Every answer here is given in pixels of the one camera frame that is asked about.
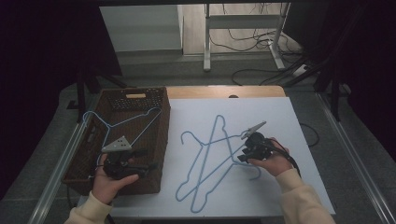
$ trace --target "white desk leg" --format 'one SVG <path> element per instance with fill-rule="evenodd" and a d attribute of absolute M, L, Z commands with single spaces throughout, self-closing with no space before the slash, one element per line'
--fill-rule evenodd
<path fill-rule="evenodd" d="M 204 71 L 210 71 L 210 41 L 209 41 L 209 26 L 210 26 L 209 4 L 206 4 L 205 16 L 205 49 L 204 49 Z"/>
<path fill-rule="evenodd" d="M 276 67 L 277 67 L 278 70 L 284 70 L 285 69 L 285 64 L 283 64 L 282 58 L 280 57 L 279 52 L 278 52 L 277 43 L 279 42 L 280 33 L 283 30 L 283 25 L 285 23 L 286 14 L 288 12 L 289 5 L 290 5 L 290 3 L 287 3 L 285 5 L 285 9 L 282 10 L 282 13 L 280 14 L 280 18 L 279 18 L 278 25 L 277 25 L 277 28 L 276 28 L 274 41 L 268 41 L 268 44 L 270 45 L 271 53 L 273 55 L 273 58 L 275 60 L 275 64 L 276 64 Z"/>

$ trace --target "white board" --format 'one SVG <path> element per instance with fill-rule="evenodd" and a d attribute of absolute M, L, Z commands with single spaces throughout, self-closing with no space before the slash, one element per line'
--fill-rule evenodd
<path fill-rule="evenodd" d="M 332 204 L 317 166 L 312 158 L 303 132 L 288 97 L 274 98 L 233 98 L 233 99 L 188 99 L 170 100 L 171 118 L 169 139 L 163 166 L 162 190 L 158 194 L 120 196 L 114 200 L 113 217 L 137 218 L 186 218 L 186 217 L 273 217 L 282 216 L 279 198 L 280 188 L 275 179 L 261 169 L 234 165 L 229 147 L 236 151 L 245 140 L 240 137 L 218 141 L 209 148 L 204 147 L 191 170 L 190 181 L 180 189 L 179 198 L 197 186 L 201 169 L 203 180 L 218 168 L 183 201 L 176 200 L 177 188 L 188 179 L 194 159 L 200 151 L 200 144 L 189 131 L 203 143 L 228 136 L 239 135 L 242 131 L 262 121 L 267 123 L 258 132 L 266 137 L 275 137 L 297 161 L 303 180 L 318 193 L 323 205 L 334 214 Z"/>

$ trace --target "hand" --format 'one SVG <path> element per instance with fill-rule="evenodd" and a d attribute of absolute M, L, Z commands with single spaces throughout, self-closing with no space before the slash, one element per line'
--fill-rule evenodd
<path fill-rule="evenodd" d="M 275 138 L 270 138 L 270 139 L 275 147 L 283 150 L 283 147 L 276 141 Z M 256 159 L 248 159 L 247 162 L 249 162 L 255 166 L 260 166 L 260 167 L 264 168 L 265 170 L 268 171 L 268 173 L 270 173 L 273 176 L 280 175 L 283 172 L 293 168 L 291 163 L 288 160 L 286 160 L 285 157 L 283 157 L 280 153 L 275 152 L 275 151 L 270 156 L 270 158 L 268 158 L 265 161 L 259 161 Z"/>
<path fill-rule="evenodd" d="M 134 183 L 139 179 L 139 175 L 129 175 L 121 180 L 115 180 L 108 177 L 103 170 L 103 164 L 107 154 L 103 154 L 96 170 L 95 180 L 93 182 L 93 196 L 101 203 L 109 204 L 116 197 L 117 192 L 124 186 Z"/>

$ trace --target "person's left hand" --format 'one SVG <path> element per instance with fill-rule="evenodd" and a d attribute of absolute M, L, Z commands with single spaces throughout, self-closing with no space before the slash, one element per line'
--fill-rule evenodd
<path fill-rule="evenodd" d="M 100 166 L 96 170 L 95 179 L 93 182 L 92 194 L 101 203 L 110 204 L 116 197 L 117 192 L 124 186 L 134 183 L 139 179 L 139 175 L 129 175 L 121 180 L 115 180 L 108 177 L 103 170 L 103 164 L 107 154 L 103 154 L 100 160 Z"/>

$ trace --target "person's right hand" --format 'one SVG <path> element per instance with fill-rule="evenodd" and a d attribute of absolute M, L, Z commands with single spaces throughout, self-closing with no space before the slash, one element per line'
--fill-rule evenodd
<path fill-rule="evenodd" d="M 275 138 L 270 138 L 272 140 L 272 143 L 274 144 L 275 147 L 283 150 L 282 146 L 276 141 Z M 264 168 L 265 170 L 268 171 L 273 176 L 277 176 L 282 174 L 283 172 L 292 169 L 293 166 L 291 163 L 286 160 L 285 157 L 283 157 L 281 154 L 278 152 L 275 152 L 270 156 L 265 161 L 259 161 L 256 159 L 248 159 L 247 162 L 255 165 L 255 166 L 260 166 Z"/>

